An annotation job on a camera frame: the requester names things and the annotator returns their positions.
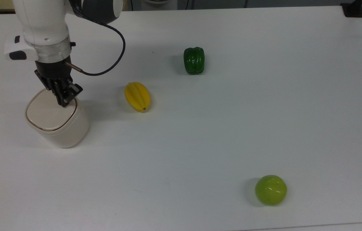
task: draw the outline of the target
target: white table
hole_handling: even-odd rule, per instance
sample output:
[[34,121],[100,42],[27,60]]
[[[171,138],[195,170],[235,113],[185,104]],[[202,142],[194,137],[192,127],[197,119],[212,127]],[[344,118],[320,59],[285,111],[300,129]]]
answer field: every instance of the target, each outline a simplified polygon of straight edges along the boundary
[[[113,32],[68,15],[73,64],[106,69]],[[72,73],[91,128],[71,149],[24,121],[42,89],[34,63],[6,61],[20,28],[0,15],[0,231],[225,231],[362,222],[362,19],[339,6],[123,12],[121,63]],[[182,53],[203,47],[189,76]],[[152,95],[141,114],[123,88]],[[279,206],[259,177],[288,185]]]

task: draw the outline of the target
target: black cable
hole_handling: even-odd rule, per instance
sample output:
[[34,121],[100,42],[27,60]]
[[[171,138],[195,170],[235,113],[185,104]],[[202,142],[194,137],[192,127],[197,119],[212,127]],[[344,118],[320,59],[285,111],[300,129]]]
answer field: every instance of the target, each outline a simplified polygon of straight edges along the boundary
[[98,22],[97,20],[94,20],[94,19],[91,19],[85,15],[83,15],[80,11],[78,11],[74,6],[72,7],[72,10],[74,11],[74,13],[80,17],[82,17],[83,19],[87,19],[88,21],[91,21],[91,22],[94,22],[94,23],[97,23],[98,25],[102,25],[102,26],[105,26],[106,28],[109,28],[113,31],[115,31],[122,39],[122,51],[121,51],[121,54],[120,56],[118,57],[117,61],[115,61],[115,63],[110,66],[107,70],[103,71],[103,72],[100,72],[100,73],[88,73],[88,72],[85,72],[83,70],[81,70],[80,72],[85,74],[85,75],[89,75],[89,76],[99,76],[99,75],[102,75],[102,74],[105,74],[107,72],[109,72],[111,69],[113,69],[118,63],[119,61],[121,60],[122,56],[124,55],[124,52],[125,52],[125,38],[124,36],[121,34],[121,32],[117,29],[115,29],[114,27],[112,26],[109,26],[103,22]]

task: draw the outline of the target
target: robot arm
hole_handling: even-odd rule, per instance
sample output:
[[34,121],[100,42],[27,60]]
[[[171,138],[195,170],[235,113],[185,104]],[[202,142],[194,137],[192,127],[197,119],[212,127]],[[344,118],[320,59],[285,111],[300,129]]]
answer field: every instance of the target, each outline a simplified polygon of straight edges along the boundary
[[79,17],[106,25],[118,18],[123,1],[13,0],[13,4],[23,30],[7,37],[5,57],[10,60],[34,60],[37,77],[47,90],[52,91],[58,104],[66,107],[83,90],[72,83],[70,75],[72,67],[83,71],[71,64],[71,47],[75,43],[70,41],[65,23],[66,12],[73,11]]

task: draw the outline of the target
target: green apple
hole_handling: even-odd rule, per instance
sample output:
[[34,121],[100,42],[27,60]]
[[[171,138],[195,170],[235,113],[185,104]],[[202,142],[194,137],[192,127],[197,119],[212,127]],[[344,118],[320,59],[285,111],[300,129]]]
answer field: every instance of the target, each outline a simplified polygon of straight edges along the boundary
[[277,205],[285,199],[285,182],[277,175],[266,175],[259,179],[255,186],[255,193],[260,202],[265,205]]

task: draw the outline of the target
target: green bell pepper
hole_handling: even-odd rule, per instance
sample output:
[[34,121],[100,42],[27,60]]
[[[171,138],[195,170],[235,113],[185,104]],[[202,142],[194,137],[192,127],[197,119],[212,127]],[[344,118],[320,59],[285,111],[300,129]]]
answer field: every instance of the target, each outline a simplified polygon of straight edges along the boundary
[[187,48],[184,51],[185,70],[191,75],[201,74],[204,71],[205,54],[200,47]]

